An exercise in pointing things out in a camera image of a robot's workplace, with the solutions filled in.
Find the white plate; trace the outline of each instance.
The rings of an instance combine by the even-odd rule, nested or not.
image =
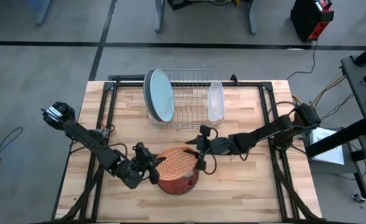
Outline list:
[[[161,119],[157,115],[157,113],[154,109],[153,103],[151,102],[151,97],[150,97],[150,80],[151,80],[151,76],[153,75],[153,72],[154,72],[154,70],[148,71],[148,73],[144,77],[143,96],[144,96],[144,102],[146,102],[147,109],[150,112],[151,116],[153,116],[153,118],[160,121]]]
[[[173,118],[173,112],[175,110],[175,99],[171,81],[165,72],[160,69],[152,73],[150,97],[159,118],[165,122],[170,121]]]

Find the wooden tabletop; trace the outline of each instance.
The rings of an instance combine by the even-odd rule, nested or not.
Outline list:
[[[287,81],[271,81],[276,102],[292,101]],[[79,123],[94,129],[100,107],[104,82],[88,82],[79,116]],[[264,124],[259,90],[256,87],[225,87],[225,120],[217,126],[219,136],[254,131]],[[277,106],[279,114],[291,111],[292,105]],[[182,145],[195,138],[196,129],[154,129],[146,119],[143,88],[118,88],[113,124],[116,129],[110,144],[122,142],[131,149],[142,141],[152,153]],[[303,149],[302,141],[294,145]],[[72,150],[81,147],[79,143]],[[287,151],[294,188],[304,203],[321,217],[319,202],[307,157],[297,150]],[[56,218],[68,212],[82,193],[88,169],[90,152],[87,149],[70,156],[63,180]],[[101,191],[98,222],[278,222],[281,221],[275,179],[267,141],[259,142],[250,150],[248,160],[239,156],[217,156],[214,175],[200,173],[194,189],[185,195],[173,196],[163,192],[149,180],[130,190],[117,177],[105,173]],[[212,158],[207,158],[213,169]],[[291,209],[288,194],[284,197],[289,217]],[[89,198],[88,214],[92,210],[93,193]]]

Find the concrete floor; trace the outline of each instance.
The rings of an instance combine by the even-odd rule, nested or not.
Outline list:
[[[43,27],[34,24],[34,2],[0,1],[0,40],[97,42],[111,0],[54,0]],[[152,1],[119,0],[107,41],[301,45],[287,19],[293,2],[261,1],[256,36],[248,34],[243,6],[201,3],[173,12],[167,5],[164,31],[156,35]],[[366,45],[366,1],[335,0],[332,8],[334,21],[319,45]],[[50,219],[69,141],[42,121],[40,108],[66,101],[78,113],[95,53],[96,47],[0,46],[0,142],[16,126],[24,128],[1,154],[0,223]],[[314,73],[292,78],[292,93],[303,101],[313,100],[339,72],[340,59],[357,54],[361,52],[318,50]],[[296,70],[309,70],[311,57],[311,50],[105,48],[96,80],[152,68],[213,68],[224,79],[233,73],[241,80],[285,79]],[[319,115],[350,93],[347,81],[330,90],[317,106]],[[351,99],[322,126],[347,126],[361,117]],[[324,218],[366,222],[366,203],[349,197],[359,191],[354,181],[330,174],[314,174],[313,179]]]

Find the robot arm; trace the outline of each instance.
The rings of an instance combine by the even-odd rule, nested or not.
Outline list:
[[[98,158],[99,163],[112,176],[119,177],[130,189],[135,189],[149,171],[149,179],[156,184],[159,179],[155,169],[166,158],[156,159],[144,144],[139,142],[134,147],[136,157],[129,160],[126,155],[105,144],[101,134],[85,129],[75,121],[75,111],[66,103],[56,102],[47,110],[42,109],[43,119],[51,127],[64,131],[70,139],[77,140]]]
[[[289,117],[291,113],[295,113],[293,121]],[[295,107],[289,114],[282,115],[272,123],[260,127],[251,133],[230,134],[227,138],[216,136],[215,139],[208,140],[211,130],[216,131],[216,129],[201,126],[201,135],[198,135],[191,141],[187,141],[186,144],[197,145],[197,150],[199,151],[195,153],[195,156],[198,158],[197,168],[205,170],[206,163],[204,157],[207,154],[248,154],[248,151],[255,147],[259,141],[271,136],[274,137],[273,147],[275,149],[280,151],[287,150],[292,145],[295,135],[310,133],[320,123],[321,120],[314,108],[303,104]]]

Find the metal stand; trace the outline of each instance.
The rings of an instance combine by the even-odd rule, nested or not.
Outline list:
[[[360,172],[359,165],[357,165],[357,161],[360,160],[360,157],[363,157],[363,159],[365,159],[364,152],[363,152],[362,149],[358,150],[358,151],[353,151],[350,144],[348,144],[348,149],[350,151],[350,155],[352,156],[352,159],[354,161],[354,164],[355,164],[355,167],[356,167],[356,170],[357,170],[357,172],[353,173],[353,175],[355,176],[357,186],[359,186],[360,196],[361,196],[361,198],[366,199],[366,184],[364,182],[362,173]]]
[[[165,1],[165,0],[156,0],[156,7],[157,4],[160,4],[158,2],[161,1]],[[176,9],[181,9],[183,7],[188,6],[189,4],[193,3],[195,1],[187,1],[187,0],[183,0],[180,1],[179,3],[175,4],[174,0],[168,0],[169,5],[172,7],[172,10],[176,10]],[[248,2],[248,8],[247,8],[247,15],[248,15],[248,22],[249,22],[249,32],[252,35],[256,35],[258,32],[258,28],[256,26],[256,6],[258,5],[259,0],[242,0],[242,2]],[[156,31],[157,34],[160,33],[160,26],[157,23],[157,18],[161,17],[163,20],[163,15],[164,15],[164,6],[162,5],[162,11],[161,13],[159,11],[156,10],[156,23],[154,25],[154,30]]]
[[[164,22],[165,0],[156,0],[154,31],[159,34]]]
[[[35,19],[35,23],[38,26],[42,26],[45,21],[46,14],[49,11],[50,5],[53,0],[42,0],[42,6],[40,7],[39,13]]]
[[[256,26],[256,17],[255,17],[255,11],[256,11],[256,6],[258,5],[259,0],[250,0],[248,2],[248,18],[249,18],[249,28],[250,28],[250,33],[252,35],[256,35],[256,33],[258,32],[258,28]]]

